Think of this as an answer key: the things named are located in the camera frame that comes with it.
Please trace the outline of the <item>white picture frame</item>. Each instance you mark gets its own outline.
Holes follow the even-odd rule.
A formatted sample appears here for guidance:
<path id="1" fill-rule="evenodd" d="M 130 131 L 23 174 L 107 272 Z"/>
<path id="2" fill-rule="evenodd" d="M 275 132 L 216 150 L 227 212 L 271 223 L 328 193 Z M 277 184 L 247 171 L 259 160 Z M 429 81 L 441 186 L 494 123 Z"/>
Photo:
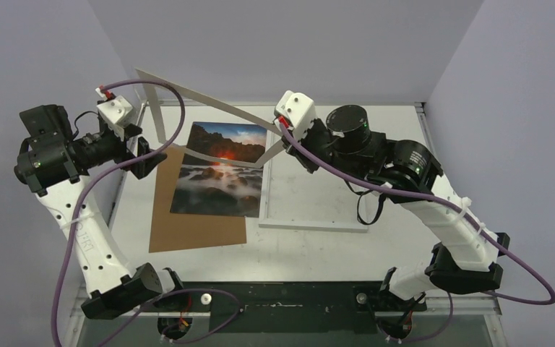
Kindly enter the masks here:
<path id="1" fill-rule="evenodd" d="M 285 152 L 263 167 L 258 224 L 261 228 L 366 233 L 366 203 L 342 179 L 319 169 L 310 174 Z"/>

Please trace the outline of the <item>white paper mat border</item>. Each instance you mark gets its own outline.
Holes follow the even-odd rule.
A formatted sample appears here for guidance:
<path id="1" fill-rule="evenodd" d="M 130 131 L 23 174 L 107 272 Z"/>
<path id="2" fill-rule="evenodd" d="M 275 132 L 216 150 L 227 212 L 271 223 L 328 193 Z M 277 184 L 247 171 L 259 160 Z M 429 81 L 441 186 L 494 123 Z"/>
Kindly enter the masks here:
<path id="1" fill-rule="evenodd" d="M 271 124 L 270 122 L 265 121 L 264 119 L 253 115 L 252 113 L 249 113 L 238 107 L 224 103 L 221 100 L 212 98 L 208 95 L 188 89 L 181 85 L 177 85 L 174 82 L 169 82 L 168 80 L 162 79 L 140 68 L 136 68 L 135 71 L 138 77 L 141 79 L 155 80 L 155 81 L 167 84 L 168 86 L 174 87 L 183 98 L 187 98 L 189 100 L 199 102 L 205 106 L 211 106 L 213 108 L 216 108 L 217 110 L 229 113 L 230 115 L 233 115 L 245 121 L 249 121 L 253 124 L 261 126 L 269 132 L 280 135 L 278 128 L 274 124 Z M 147 96 L 147 103 L 152 113 L 152 119 L 154 121 L 158 142 L 164 145 L 167 142 L 167 137 L 165 133 L 165 122 L 160 108 L 158 93 L 155 87 L 143 87 L 143 89 L 144 89 L 145 95 Z M 275 156 L 277 156 L 278 154 L 284 151 L 283 145 L 280 142 L 274 145 L 270 145 L 258 160 L 256 160 L 253 163 L 249 163 L 249 162 L 244 162 L 240 160 L 231 160 L 231 159 L 225 159 L 225 158 L 219 158 L 219 157 L 212 157 L 209 155 L 199 153 L 192 149 L 189 149 L 185 146 L 177 145 L 175 142 L 172 142 L 170 146 L 178 149 L 183 149 L 187 155 L 190 155 L 198 159 L 215 162 L 215 163 L 226 163 L 230 165 L 243 166 L 243 167 L 249 167 L 249 168 L 261 168 L 267 162 L 273 159 Z"/>

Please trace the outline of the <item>landscape sunset photo print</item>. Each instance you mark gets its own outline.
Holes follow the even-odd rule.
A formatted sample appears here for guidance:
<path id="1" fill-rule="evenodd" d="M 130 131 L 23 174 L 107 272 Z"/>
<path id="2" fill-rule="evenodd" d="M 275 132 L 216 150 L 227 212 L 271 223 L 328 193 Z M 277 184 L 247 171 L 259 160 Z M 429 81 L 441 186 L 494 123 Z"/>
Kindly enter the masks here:
<path id="1" fill-rule="evenodd" d="M 186 147 L 211 157 L 253 163 L 265 152 L 267 130 L 256 124 L 195 121 Z M 171 213 L 256 218 L 263 169 L 184 155 Z"/>

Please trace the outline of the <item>white brown backing board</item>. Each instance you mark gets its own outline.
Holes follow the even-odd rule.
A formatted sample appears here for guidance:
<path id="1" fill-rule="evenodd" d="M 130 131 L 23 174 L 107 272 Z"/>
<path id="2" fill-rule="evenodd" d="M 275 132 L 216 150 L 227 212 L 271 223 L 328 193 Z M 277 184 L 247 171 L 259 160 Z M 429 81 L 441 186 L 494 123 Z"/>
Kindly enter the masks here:
<path id="1" fill-rule="evenodd" d="M 166 154 L 167 158 L 156 169 L 149 252 L 245 244 L 247 237 L 244 217 L 171 212 L 184 151 L 169 147 Z"/>

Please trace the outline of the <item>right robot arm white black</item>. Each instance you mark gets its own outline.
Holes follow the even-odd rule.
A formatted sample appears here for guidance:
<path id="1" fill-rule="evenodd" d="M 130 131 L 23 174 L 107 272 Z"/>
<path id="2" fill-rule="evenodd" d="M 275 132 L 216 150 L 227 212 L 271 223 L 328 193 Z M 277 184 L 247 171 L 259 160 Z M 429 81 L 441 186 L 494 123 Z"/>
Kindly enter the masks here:
<path id="1" fill-rule="evenodd" d="M 379 299 L 390 310 L 423 293 L 488 293 L 502 282 L 497 262 L 509 244 L 506 234 L 488 232 L 458 196 L 439 161 L 414 140 L 391 140 L 369 126 L 367 110 L 345 105 L 319 119 L 313 105 L 282 106 L 274 111 L 283 146 L 308 171 L 319 168 L 376 192 L 411 212 L 438 239 L 427 260 L 387 271 Z"/>

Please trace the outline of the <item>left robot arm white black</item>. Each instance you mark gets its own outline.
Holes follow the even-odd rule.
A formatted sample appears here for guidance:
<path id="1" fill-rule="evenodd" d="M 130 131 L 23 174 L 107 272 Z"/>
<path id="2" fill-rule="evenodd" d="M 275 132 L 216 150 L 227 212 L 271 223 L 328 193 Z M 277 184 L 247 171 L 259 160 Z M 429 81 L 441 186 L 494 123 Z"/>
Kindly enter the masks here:
<path id="1" fill-rule="evenodd" d="M 108 108 L 120 117 L 113 123 Z M 129 120 L 125 106 L 110 102 L 98 106 L 98 131 L 80 137 L 63 106 L 37 106 L 20 113 L 29 136 L 22 141 L 15 176 L 52 214 L 67 240 L 72 243 L 87 286 L 88 298 L 81 309 L 86 317 L 110 320 L 157 298 L 168 311 L 186 303 L 186 290 L 175 283 L 162 286 L 155 268 L 145 263 L 131 265 L 117 247 L 89 187 L 89 170 L 107 162 L 120 164 L 138 179 L 146 177 L 167 158 L 165 153 L 147 157 L 151 149 Z M 128 140 L 138 136 L 133 154 Z"/>

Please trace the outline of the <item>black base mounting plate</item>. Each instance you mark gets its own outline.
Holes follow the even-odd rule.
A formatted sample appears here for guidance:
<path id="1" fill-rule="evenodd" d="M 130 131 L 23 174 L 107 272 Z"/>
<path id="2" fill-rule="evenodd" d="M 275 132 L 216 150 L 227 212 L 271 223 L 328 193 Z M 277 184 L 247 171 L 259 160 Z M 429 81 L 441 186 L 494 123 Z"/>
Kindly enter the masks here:
<path id="1" fill-rule="evenodd" d="M 410 311 L 424 312 L 420 295 L 402 301 L 379 281 L 340 282 L 192 282 L 192 294 L 160 300 L 148 312 L 207 313 L 210 328 L 225 322 L 241 303 L 243 313 L 222 328 L 223 333 L 374 334 L 376 321 L 390 323 Z"/>

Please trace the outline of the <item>aluminium front rail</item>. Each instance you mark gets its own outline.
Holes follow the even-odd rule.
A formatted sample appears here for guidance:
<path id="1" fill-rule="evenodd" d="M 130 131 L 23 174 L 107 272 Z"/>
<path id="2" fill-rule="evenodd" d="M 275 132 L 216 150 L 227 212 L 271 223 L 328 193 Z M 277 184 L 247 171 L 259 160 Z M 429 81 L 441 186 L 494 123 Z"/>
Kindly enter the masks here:
<path id="1" fill-rule="evenodd" d="M 79 288 L 76 304 L 72 308 L 69 317 L 85 318 L 85 314 L 81 309 L 81 303 L 85 297 L 85 287 Z M 456 295 L 452 294 L 452 303 L 454 305 L 455 314 L 501 314 L 501 309 L 496 299 L 491 296 L 484 295 Z M 425 314 L 441 314 L 447 313 L 449 309 L 449 298 L 446 294 L 439 293 L 438 291 L 431 291 L 425 299 L 421 302 L 421 307 L 416 309 L 418 312 Z M 117 317 L 129 317 L 134 313 L 139 312 L 139 306 L 134 307 L 132 310 L 120 314 Z M 178 315 L 179 311 L 172 309 L 149 308 L 142 309 L 142 316 L 164 316 L 169 314 Z"/>

